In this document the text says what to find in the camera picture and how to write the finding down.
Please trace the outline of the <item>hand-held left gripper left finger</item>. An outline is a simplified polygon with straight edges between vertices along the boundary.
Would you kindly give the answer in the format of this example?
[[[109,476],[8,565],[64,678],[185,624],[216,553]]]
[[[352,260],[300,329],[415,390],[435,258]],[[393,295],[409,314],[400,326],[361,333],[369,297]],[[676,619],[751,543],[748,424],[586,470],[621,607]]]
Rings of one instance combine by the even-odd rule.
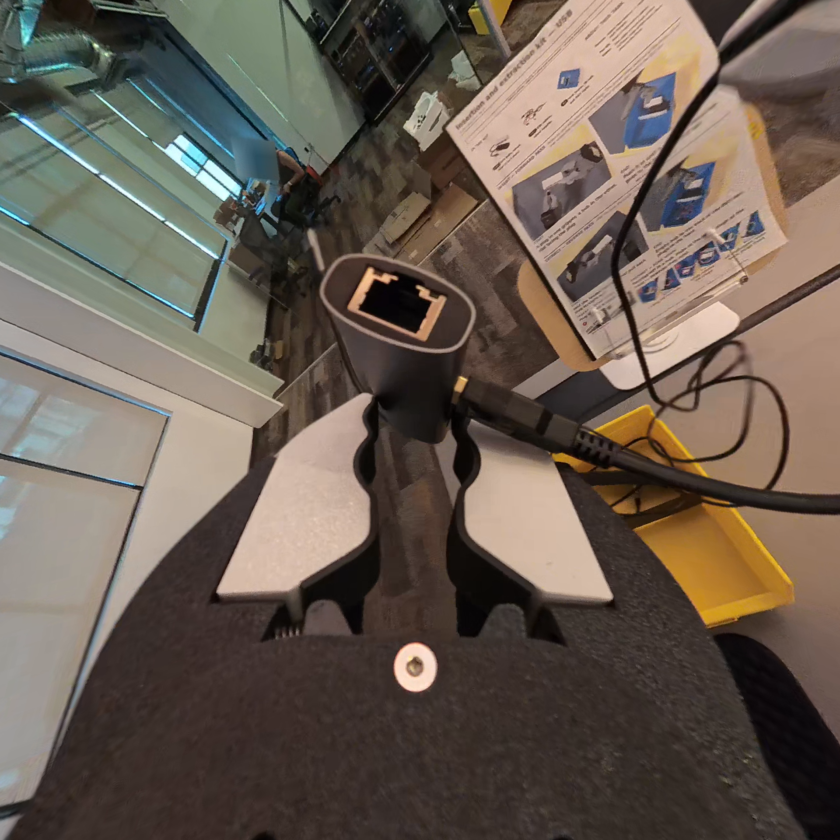
[[[217,586],[220,601],[361,603],[380,573],[378,406],[360,394],[275,458]]]

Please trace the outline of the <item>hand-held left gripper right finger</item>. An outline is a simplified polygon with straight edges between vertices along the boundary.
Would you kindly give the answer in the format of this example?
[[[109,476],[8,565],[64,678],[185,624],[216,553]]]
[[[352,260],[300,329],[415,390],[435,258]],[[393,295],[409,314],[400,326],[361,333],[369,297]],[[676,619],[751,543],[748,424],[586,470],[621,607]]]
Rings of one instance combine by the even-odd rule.
[[[609,604],[607,583],[552,457],[468,421],[453,432],[449,578],[474,604]]]

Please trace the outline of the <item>grey metal usb hub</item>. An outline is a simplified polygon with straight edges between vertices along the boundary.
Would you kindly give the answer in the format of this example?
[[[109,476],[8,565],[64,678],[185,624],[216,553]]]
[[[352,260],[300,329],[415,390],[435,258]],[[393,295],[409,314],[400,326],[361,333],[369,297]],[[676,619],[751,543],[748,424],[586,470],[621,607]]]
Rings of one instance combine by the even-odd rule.
[[[334,260],[319,296],[357,388],[403,436],[441,443],[476,323],[473,302],[432,272],[365,253]]]

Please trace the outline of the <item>yellow plastic bin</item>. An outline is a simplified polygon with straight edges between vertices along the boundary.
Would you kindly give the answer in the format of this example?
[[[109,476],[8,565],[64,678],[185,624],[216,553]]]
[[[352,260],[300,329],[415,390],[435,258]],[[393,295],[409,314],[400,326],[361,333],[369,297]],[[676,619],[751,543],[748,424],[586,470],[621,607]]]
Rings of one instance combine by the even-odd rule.
[[[794,602],[794,586],[739,511],[683,490],[604,482],[602,469],[556,455],[625,520],[689,597],[704,623],[721,627]]]

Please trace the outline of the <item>wooden sheet board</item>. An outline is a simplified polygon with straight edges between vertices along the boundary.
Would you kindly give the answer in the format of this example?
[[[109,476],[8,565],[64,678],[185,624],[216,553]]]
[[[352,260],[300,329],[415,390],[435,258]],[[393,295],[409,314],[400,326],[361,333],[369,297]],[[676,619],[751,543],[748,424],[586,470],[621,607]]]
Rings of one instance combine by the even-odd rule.
[[[739,286],[706,234],[741,224],[737,251],[749,275],[786,244],[787,216],[767,128],[760,110],[719,89],[697,138],[656,177],[623,245],[618,235],[652,148],[627,148],[602,138],[583,144],[512,189],[518,215],[553,277],[546,286],[531,262],[518,277],[520,297],[564,364],[591,371],[633,346],[624,316],[623,346],[595,359],[585,339],[592,307],[620,302],[611,260],[618,257],[639,340],[653,338]]]

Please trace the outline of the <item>large glass window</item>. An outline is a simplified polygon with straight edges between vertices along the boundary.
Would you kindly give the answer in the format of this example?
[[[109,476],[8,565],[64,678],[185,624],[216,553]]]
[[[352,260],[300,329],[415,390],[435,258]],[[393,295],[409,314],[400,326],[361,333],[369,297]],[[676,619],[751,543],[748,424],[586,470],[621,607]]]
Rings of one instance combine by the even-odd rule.
[[[167,419],[2,355],[3,811],[53,756]]]

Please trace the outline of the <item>white stand base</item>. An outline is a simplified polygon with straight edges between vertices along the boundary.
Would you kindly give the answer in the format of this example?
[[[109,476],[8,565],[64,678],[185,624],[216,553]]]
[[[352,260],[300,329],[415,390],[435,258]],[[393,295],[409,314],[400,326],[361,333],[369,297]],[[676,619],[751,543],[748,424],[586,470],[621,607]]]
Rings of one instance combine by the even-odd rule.
[[[653,338],[642,339],[649,378],[655,379],[707,350],[712,344],[731,336],[740,322],[740,316],[734,310],[717,301]],[[634,348],[631,344],[627,347],[628,351],[624,355],[609,360],[599,370],[618,391],[632,391],[645,383],[642,365]]]

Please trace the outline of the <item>flattened cardboard sheets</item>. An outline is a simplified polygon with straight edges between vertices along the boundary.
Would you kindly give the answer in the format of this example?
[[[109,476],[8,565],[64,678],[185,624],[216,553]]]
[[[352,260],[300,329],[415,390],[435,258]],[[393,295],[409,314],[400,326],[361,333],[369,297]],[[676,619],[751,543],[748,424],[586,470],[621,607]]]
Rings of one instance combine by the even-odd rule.
[[[432,176],[412,163],[411,192],[397,204],[363,253],[418,266],[478,207],[478,200],[449,183],[438,190]]]

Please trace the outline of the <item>black mesh wrist pad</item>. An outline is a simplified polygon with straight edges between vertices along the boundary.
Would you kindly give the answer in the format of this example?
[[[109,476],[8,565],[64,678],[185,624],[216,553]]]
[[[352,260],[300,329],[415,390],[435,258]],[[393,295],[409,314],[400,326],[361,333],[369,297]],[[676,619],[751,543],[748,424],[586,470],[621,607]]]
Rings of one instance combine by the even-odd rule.
[[[759,641],[720,633],[725,658],[773,779],[811,839],[839,838],[839,744],[784,662]]]

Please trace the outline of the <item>printed instruction sheet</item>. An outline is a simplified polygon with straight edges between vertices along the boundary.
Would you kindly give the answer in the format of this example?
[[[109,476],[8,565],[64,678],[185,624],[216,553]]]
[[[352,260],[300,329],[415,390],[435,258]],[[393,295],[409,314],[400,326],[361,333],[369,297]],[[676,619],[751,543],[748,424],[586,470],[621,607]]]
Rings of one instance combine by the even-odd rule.
[[[718,47],[692,2],[567,2],[447,126],[586,359],[662,329],[786,244],[758,117],[719,86],[630,218]]]

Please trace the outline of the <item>black storage rack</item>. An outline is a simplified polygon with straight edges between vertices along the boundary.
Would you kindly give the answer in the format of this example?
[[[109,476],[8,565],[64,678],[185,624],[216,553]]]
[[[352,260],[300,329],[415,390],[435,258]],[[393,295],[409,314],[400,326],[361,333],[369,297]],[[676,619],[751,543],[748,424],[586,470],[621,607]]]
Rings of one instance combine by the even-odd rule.
[[[383,120],[431,58],[418,15],[414,2],[341,2],[316,37],[370,125]]]

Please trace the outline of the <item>silver air duct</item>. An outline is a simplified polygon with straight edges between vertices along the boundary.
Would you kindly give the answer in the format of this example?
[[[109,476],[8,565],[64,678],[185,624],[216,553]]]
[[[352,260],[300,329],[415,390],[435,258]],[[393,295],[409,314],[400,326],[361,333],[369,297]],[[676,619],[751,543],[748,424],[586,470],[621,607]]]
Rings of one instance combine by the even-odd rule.
[[[112,81],[125,59],[81,30],[35,36],[43,1],[1,2],[1,81],[22,81],[68,70],[85,70],[101,81]]]

